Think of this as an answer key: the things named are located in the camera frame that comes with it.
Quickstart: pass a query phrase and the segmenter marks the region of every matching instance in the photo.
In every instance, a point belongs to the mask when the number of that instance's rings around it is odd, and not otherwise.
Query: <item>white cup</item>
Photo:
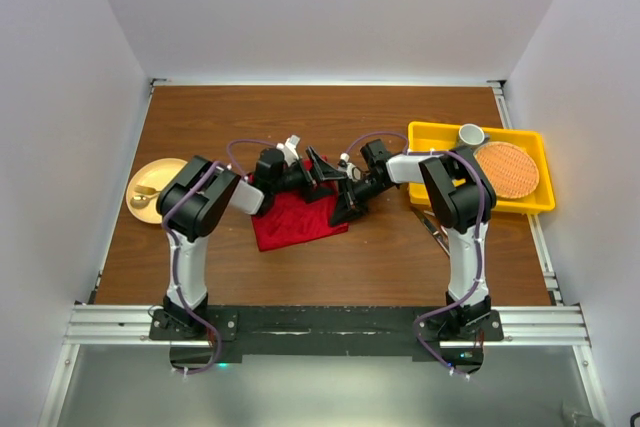
[[[466,145],[471,150],[477,149],[489,140],[489,136],[484,133],[476,124],[464,124],[458,130],[456,146]]]

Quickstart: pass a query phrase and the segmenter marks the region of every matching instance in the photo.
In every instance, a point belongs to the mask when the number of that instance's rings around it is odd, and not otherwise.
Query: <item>wooden table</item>
[[[162,157],[228,161],[231,140],[279,142],[294,133],[335,161],[361,134],[405,133],[412,120],[500,127],[490,88],[158,87],[132,173]],[[385,142],[392,151],[403,146]],[[260,148],[238,145],[234,153],[251,170]],[[266,253],[258,252],[250,218],[228,209],[209,243],[209,302],[442,305],[449,259],[410,211],[406,189],[389,190],[370,208],[345,234]],[[494,214],[486,251],[495,305],[549,305],[525,216]],[[136,220],[123,202],[96,302],[161,302],[168,262],[160,226]]]

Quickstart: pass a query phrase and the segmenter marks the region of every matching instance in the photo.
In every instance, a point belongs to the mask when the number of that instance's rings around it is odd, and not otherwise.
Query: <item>yellow plastic tray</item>
[[[459,128],[459,125],[452,124],[411,122],[409,124],[409,149],[414,152],[431,149],[449,150],[456,143]],[[526,130],[482,128],[491,136],[490,140],[510,142],[524,149],[535,161],[540,171],[540,183],[532,194],[518,200],[498,199],[495,210],[521,214],[539,214],[553,210],[556,201],[553,196],[551,177],[540,134]],[[409,197],[413,204],[431,205],[427,189],[423,184],[409,184]]]

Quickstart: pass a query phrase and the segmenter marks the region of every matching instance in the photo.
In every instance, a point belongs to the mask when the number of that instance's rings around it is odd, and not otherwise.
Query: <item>red cloth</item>
[[[310,166],[311,162],[305,161],[305,167]],[[258,250],[279,249],[346,232],[347,223],[329,227],[337,200],[337,193],[310,204],[297,192],[276,195],[273,207],[266,215],[251,218]]]

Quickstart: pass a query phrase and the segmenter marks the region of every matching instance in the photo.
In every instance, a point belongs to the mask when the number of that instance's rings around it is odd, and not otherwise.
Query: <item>white wall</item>
[[[145,72],[242,80],[504,79],[551,0],[109,0]]]
[[[639,59],[640,0],[554,0],[506,89],[515,125],[544,135],[547,242],[619,426],[640,411]]]
[[[107,0],[0,0],[0,425],[34,426],[144,114]]]

